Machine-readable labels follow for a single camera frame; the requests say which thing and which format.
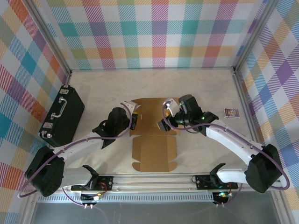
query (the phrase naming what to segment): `cardboard box flap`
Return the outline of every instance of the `cardboard box flap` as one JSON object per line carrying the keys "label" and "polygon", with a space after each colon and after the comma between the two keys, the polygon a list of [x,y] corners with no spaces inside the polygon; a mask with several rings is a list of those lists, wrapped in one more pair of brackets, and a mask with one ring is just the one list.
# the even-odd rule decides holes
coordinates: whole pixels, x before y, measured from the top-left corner
{"label": "cardboard box flap", "polygon": [[134,99],[139,107],[136,109],[138,113],[138,121],[135,130],[130,130],[131,135],[176,135],[178,130],[170,130],[168,132],[161,131],[157,122],[162,117],[162,104],[167,98],[141,98]]}
{"label": "cardboard box flap", "polygon": [[170,162],[177,157],[176,138],[172,136],[139,136],[133,138],[133,168],[141,172],[169,172],[177,167]]}
{"label": "cardboard box flap", "polygon": [[133,168],[141,172],[170,172],[177,167],[176,162],[160,163],[160,162],[133,162]]}

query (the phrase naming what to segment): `small box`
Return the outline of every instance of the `small box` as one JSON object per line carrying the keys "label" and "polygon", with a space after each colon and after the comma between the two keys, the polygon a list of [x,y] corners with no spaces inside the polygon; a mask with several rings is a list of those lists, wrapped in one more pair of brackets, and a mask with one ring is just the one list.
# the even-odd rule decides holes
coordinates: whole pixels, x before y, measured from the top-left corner
{"label": "small box", "polygon": [[239,110],[224,108],[224,118],[240,118]]}

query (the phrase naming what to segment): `white table surface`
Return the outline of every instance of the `white table surface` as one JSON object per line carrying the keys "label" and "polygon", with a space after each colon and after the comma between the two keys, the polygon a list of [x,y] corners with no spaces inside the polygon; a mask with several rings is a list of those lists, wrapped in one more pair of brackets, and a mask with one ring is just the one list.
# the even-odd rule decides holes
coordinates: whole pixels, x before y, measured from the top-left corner
{"label": "white table surface", "polygon": [[[136,98],[181,97],[192,94],[203,111],[210,111],[239,133],[250,138],[240,100],[229,70],[103,70],[75,72],[74,86],[85,104],[85,111],[74,140],[90,133],[107,119],[109,112],[124,100]],[[224,108],[240,110],[240,119],[224,119]],[[87,154],[72,163],[76,168],[89,165],[99,174],[139,173],[132,167],[132,138],[127,134],[103,150]],[[206,173],[219,163],[244,164],[220,143],[201,134],[183,131],[177,138],[178,166],[171,173]]]}

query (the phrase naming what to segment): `plaid wallpaper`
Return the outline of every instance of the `plaid wallpaper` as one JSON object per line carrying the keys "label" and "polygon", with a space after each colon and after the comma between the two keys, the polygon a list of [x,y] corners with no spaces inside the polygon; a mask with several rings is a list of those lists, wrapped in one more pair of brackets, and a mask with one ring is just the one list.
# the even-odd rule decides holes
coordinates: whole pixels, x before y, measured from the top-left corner
{"label": "plaid wallpaper", "polygon": [[261,141],[280,149],[299,223],[299,0],[281,0],[241,69]]}
{"label": "plaid wallpaper", "polygon": [[68,63],[81,70],[231,67],[266,2],[35,0]]}
{"label": "plaid wallpaper", "polygon": [[36,137],[66,78],[21,0],[0,0],[0,224],[14,224]]}

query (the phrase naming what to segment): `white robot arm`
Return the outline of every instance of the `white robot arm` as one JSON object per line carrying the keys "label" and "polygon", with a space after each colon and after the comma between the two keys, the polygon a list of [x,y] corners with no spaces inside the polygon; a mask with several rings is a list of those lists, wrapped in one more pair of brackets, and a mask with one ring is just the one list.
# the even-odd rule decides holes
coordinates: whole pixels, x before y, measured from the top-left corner
{"label": "white robot arm", "polygon": [[192,126],[193,130],[206,137],[214,139],[238,155],[243,161],[242,167],[230,167],[225,163],[216,166],[210,172],[210,181],[215,185],[236,182],[249,184],[254,190],[264,193],[280,178],[281,172],[277,166],[264,156],[267,154],[281,167],[278,150],[273,145],[263,146],[251,141],[238,132],[230,129],[225,123],[211,112],[202,112],[192,95],[182,96],[179,105],[173,99],[167,99],[165,109],[170,113],[158,122],[161,130],[169,131],[179,125]]}
{"label": "white robot arm", "polygon": [[[41,192],[43,196],[53,194],[57,189],[65,186],[83,185],[88,189],[93,189],[98,183],[99,175],[90,166],[84,165],[79,168],[68,168],[68,166],[79,158],[101,150],[121,137],[118,136],[124,130],[134,129],[137,123],[137,115],[134,111],[137,104],[132,101],[121,103],[123,108],[114,108],[107,120],[100,123],[87,136],[67,145],[50,149],[42,147],[38,150],[29,168],[26,178],[32,179],[31,184]],[[58,156],[40,171],[37,170],[54,155]]]}

